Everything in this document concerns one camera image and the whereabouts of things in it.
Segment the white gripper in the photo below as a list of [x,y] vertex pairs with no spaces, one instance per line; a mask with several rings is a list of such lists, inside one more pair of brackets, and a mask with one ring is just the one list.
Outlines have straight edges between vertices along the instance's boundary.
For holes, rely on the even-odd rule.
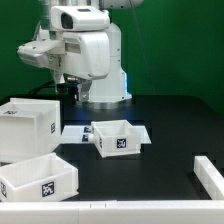
[[26,64],[53,70],[57,94],[67,92],[63,73],[79,77],[79,101],[88,101],[91,80],[105,78],[110,70],[109,38],[105,32],[64,32],[61,40],[21,45],[18,55]]

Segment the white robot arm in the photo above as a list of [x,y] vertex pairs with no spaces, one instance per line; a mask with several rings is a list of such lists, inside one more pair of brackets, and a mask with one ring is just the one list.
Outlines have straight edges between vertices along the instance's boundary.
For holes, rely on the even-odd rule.
[[21,60],[53,72],[57,85],[66,74],[78,79],[78,100],[115,104],[127,100],[121,67],[121,31],[111,9],[126,9],[144,0],[39,0],[42,13],[33,39],[18,48]]

